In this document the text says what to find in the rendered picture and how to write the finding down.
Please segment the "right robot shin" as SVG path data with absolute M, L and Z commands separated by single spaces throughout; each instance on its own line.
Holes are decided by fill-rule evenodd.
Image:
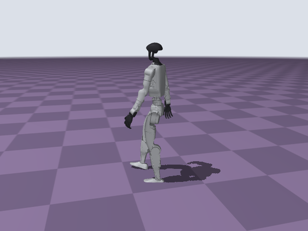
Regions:
M 141 161 L 140 161 L 141 164 L 144 164 L 146 156 L 147 156 L 148 153 L 149 153 L 149 149 L 148 149 L 147 143 L 144 142 L 143 136 L 142 136 L 142 139 L 141 139 Z

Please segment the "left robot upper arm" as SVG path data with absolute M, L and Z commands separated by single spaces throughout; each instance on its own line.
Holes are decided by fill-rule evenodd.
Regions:
M 143 89 L 145 91 L 145 96 L 148 94 L 149 87 L 152 81 L 152 78 L 155 75 L 155 68 L 154 67 L 148 67 L 144 71 L 144 80 L 143 80 Z

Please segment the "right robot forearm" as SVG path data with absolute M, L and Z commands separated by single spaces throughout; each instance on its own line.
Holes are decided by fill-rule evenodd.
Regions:
M 169 92 L 170 92 L 170 89 L 169 89 L 169 86 L 168 86 L 168 88 L 165 89 L 165 94 L 164 94 L 164 98 L 166 100 L 166 104 L 170 104 L 171 97 L 170 97 L 170 93 Z

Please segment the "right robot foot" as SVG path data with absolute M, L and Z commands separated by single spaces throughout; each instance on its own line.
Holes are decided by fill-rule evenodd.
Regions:
M 143 168 L 143 169 L 148 169 L 148 164 L 147 163 L 141 164 L 140 161 L 139 162 L 130 162 L 130 164 L 133 165 L 133 166 L 136 166 L 136 167 Z

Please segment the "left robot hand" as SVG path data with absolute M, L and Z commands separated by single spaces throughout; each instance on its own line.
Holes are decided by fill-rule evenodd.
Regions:
M 125 125 L 126 127 L 128 127 L 129 129 L 131 129 L 130 124 L 132 122 L 133 117 L 135 117 L 135 115 L 137 114 L 137 112 L 135 112 L 133 115 L 129 112 L 129 115 L 127 115 L 125 117 Z

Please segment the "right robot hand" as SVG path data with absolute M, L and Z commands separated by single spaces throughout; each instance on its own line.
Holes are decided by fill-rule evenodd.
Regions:
M 169 112 L 170 112 L 170 113 L 169 113 Z M 164 107 L 164 113 L 163 113 L 163 115 L 165 115 L 166 118 L 167 118 L 168 115 L 169 115 L 169 117 L 171 118 L 170 114 L 171 114 L 171 116 L 173 116 L 172 113 L 171 113 L 170 104 L 166 104 L 166 100 L 165 100 L 165 107 Z M 167 115 L 167 116 L 166 116 L 166 115 Z M 168 119 L 169 119 L 169 117 L 168 117 Z

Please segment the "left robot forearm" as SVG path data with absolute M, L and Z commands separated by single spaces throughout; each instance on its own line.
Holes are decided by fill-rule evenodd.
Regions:
M 140 90 L 139 93 L 138 93 L 137 100 L 136 100 L 135 104 L 133 105 L 133 108 L 130 110 L 130 113 L 132 115 L 135 112 L 138 112 L 140 110 L 141 105 L 144 102 L 144 98 L 145 98 L 145 91 L 144 90 Z

